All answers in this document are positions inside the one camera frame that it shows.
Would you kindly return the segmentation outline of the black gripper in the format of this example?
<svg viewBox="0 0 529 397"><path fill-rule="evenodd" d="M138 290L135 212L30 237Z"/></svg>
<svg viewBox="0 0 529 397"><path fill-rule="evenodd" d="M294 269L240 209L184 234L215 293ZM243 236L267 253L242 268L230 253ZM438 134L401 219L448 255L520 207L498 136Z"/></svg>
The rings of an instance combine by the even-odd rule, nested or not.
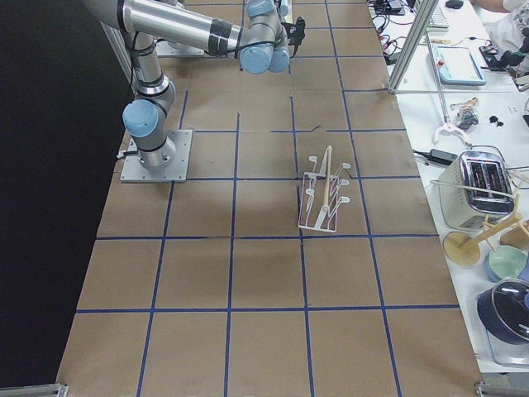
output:
<svg viewBox="0 0 529 397"><path fill-rule="evenodd" d="M301 45L305 38L306 22L303 17L297 17L295 23L287 23L289 45Z"/></svg>

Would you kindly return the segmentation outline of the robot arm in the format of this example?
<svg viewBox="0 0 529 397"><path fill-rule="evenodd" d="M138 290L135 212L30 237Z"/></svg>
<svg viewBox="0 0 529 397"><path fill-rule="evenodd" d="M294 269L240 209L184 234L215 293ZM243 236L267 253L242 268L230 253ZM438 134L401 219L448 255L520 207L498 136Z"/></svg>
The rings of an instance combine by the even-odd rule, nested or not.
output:
<svg viewBox="0 0 529 397"><path fill-rule="evenodd" d="M188 10L182 1L87 1L84 6L116 29L129 56L135 100L122 120L141 170L166 173L185 162L185 146L164 129L176 95L160 58L233 57L251 74L287 69L305 37L306 22L292 18L286 1L248 1L246 27Z"/></svg>

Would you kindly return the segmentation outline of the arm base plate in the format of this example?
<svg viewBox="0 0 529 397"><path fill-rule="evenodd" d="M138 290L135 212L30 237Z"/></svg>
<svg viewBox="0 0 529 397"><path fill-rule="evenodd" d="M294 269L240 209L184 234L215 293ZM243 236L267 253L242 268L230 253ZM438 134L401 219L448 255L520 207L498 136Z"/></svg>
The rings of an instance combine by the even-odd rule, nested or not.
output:
<svg viewBox="0 0 529 397"><path fill-rule="evenodd" d="M124 157L122 183L185 183L192 147L193 130L166 130L165 144L157 151L140 151L131 138Z"/></svg>

